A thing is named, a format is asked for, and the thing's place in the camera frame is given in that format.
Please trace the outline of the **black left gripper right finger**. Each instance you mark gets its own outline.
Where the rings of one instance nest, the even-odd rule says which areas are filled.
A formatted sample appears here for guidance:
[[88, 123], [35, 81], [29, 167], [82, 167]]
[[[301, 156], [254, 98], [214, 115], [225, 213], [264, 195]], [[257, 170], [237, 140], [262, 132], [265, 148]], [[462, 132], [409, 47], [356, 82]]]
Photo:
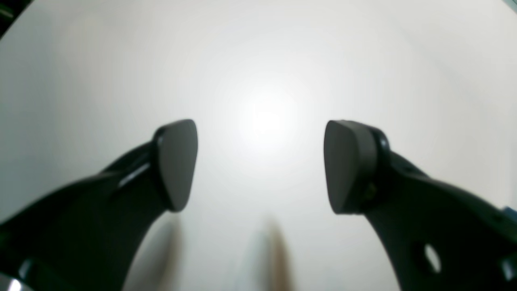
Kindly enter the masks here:
[[429, 177], [366, 124], [329, 121], [324, 164], [333, 212], [368, 220], [402, 291], [515, 291], [517, 225], [503, 209]]

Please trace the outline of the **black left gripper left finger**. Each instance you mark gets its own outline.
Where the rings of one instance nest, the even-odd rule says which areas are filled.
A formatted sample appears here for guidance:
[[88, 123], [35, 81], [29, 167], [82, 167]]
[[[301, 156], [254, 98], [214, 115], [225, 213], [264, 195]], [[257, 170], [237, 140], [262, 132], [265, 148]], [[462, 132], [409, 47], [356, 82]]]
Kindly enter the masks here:
[[100, 173], [2, 223], [1, 289], [122, 290], [153, 223], [187, 205], [197, 152], [193, 120], [163, 125]]

